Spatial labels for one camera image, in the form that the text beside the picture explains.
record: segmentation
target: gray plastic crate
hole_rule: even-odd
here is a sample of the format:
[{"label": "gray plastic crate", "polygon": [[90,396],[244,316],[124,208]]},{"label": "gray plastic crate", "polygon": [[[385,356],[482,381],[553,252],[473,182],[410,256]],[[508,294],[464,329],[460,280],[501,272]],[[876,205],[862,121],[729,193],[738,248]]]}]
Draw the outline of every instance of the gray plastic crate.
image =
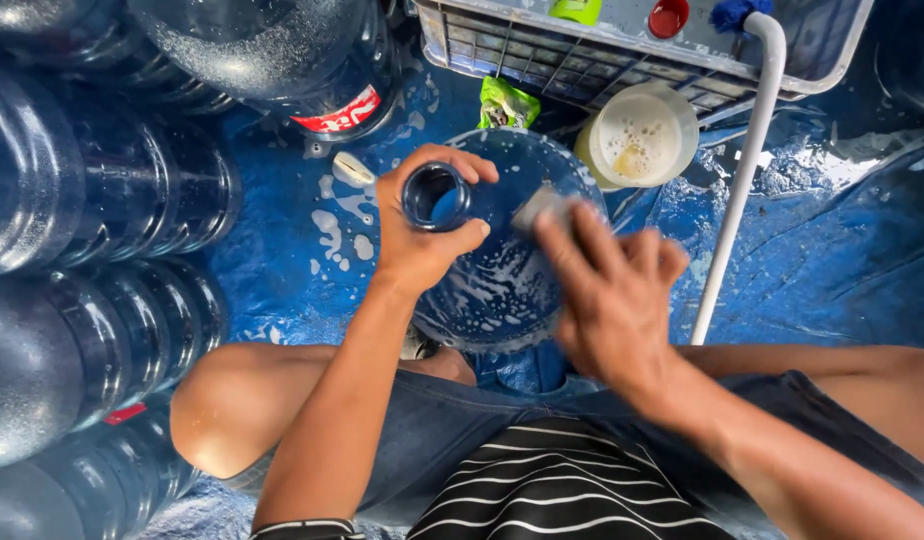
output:
[{"label": "gray plastic crate", "polygon": [[[603,0],[589,27],[548,16],[554,0],[415,0],[422,50],[432,64],[502,76],[528,92],[598,111],[617,92],[649,81],[684,94],[701,125],[755,100],[761,43],[708,25],[715,0],[689,0],[682,32],[647,32],[655,0]],[[779,97],[824,92],[842,78],[874,0],[776,0],[788,41]]]}]

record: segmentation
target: black and white striped shirt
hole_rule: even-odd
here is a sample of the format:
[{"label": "black and white striped shirt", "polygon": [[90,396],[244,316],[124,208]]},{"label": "black and white striped shirt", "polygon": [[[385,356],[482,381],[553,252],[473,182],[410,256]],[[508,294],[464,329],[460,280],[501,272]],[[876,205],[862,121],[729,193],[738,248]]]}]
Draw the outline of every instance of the black and white striped shirt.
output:
[{"label": "black and white striped shirt", "polygon": [[[264,526],[250,540],[363,538],[348,520]],[[590,424],[513,425],[459,466],[406,540],[731,540],[644,448]]]}]

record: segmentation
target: green packet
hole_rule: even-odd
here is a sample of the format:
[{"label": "green packet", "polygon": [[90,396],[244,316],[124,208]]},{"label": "green packet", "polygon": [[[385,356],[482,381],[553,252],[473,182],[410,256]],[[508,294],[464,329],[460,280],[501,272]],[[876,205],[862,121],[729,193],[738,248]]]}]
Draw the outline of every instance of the green packet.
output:
[{"label": "green packet", "polygon": [[482,93],[479,97],[482,100],[479,128],[527,128],[541,111],[538,99],[494,77],[482,80]]}]

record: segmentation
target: pvc pipe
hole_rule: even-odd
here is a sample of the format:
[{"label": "pvc pipe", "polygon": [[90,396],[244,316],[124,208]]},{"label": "pvc pipe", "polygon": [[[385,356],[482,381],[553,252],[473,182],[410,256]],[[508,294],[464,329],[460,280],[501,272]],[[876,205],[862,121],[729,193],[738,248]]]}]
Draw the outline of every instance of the pvc pipe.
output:
[{"label": "pvc pipe", "polygon": [[742,212],[745,202],[752,188],[752,178],[756,174],[758,155],[761,154],[762,145],[765,144],[765,135],[768,133],[768,124],[772,121],[772,112],[779,97],[781,76],[785,70],[785,32],[779,22],[770,16],[755,12],[750,14],[743,23],[743,28],[749,34],[758,36],[762,40],[762,69],[758,81],[756,103],[752,108],[752,118],[749,121],[749,132],[745,135],[745,144],[742,146],[742,156],[735,169],[735,180],[729,192],[729,202],[726,204],[725,215],[722,217],[722,226],[718,231],[718,240],[715,243],[715,253],[708,266],[708,277],[705,281],[705,290],[702,292],[702,301],[695,317],[695,326],[692,328],[692,345],[705,343],[708,324],[711,314],[715,311],[715,302],[718,300],[718,291],[722,287],[722,278],[729,265],[729,256],[732,254],[732,244],[738,233],[738,224],[742,221]]}]

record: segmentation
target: red sticker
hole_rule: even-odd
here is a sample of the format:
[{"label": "red sticker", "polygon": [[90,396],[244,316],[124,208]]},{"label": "red sticker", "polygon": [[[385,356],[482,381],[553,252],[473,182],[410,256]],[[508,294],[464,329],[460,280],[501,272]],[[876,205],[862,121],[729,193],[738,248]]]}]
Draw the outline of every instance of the red sticker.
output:
[{"label": "red sticker", "polygon": [[111,426],[125,422],[126,420],[132,418],[132,416],[138,414],[145,410],[145,404],[143,402],[138,402],[132,406],[127,406],[121,410],[117,410],[108,415],[105,419],[105,423]]},{"label": "red sticker", "polygon": [[382,98],[378,97],[378,92],[369,84],[362,90],[362,93],[358,94],[357,98],[345,105],[344,108],[323,116],[313,116],[311,118],[292,116],[292,119],[313,132],[330,134],[354,128],[362,120],[370,117],[381,103]]}]

